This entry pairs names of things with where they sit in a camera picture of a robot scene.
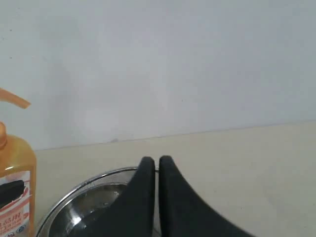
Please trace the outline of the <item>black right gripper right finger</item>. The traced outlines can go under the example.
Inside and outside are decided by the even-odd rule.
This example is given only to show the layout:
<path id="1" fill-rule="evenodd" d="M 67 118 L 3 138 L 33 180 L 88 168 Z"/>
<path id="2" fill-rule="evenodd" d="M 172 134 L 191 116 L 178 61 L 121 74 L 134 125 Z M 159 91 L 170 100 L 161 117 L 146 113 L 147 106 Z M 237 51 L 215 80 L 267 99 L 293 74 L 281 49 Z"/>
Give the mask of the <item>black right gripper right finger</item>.
<path id="1" fill-rule="evenodd" d="M 158 201 L 163 237 L 251 237 L 212 209 L 190 186 L 171 156 L 159 159 Z"/>

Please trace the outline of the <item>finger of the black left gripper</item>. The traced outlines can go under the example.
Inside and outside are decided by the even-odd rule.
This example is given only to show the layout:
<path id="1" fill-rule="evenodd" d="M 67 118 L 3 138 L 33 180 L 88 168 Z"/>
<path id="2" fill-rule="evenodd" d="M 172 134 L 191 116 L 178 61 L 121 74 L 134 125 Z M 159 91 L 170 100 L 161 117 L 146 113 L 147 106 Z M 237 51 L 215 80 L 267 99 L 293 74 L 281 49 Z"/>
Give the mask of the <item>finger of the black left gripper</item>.
<path id="1" fill-rule="evenodd" d="M 0 208 L 18 199 L 24 193 L 24 181 L 17 180 L 0 186 Z"/>

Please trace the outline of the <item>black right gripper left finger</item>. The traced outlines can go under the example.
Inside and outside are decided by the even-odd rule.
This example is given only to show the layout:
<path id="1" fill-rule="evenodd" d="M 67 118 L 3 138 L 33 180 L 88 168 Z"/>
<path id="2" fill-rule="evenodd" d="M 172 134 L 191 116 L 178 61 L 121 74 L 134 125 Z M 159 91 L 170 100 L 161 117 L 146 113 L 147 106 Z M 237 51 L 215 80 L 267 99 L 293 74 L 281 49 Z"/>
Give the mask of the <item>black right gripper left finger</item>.
<path id="1" fill-rule="evenodd" d="M 144 157 L 124 191 L 91 225 L 92 237 L 150 237 L 155 206 L 155 162 Z"/>

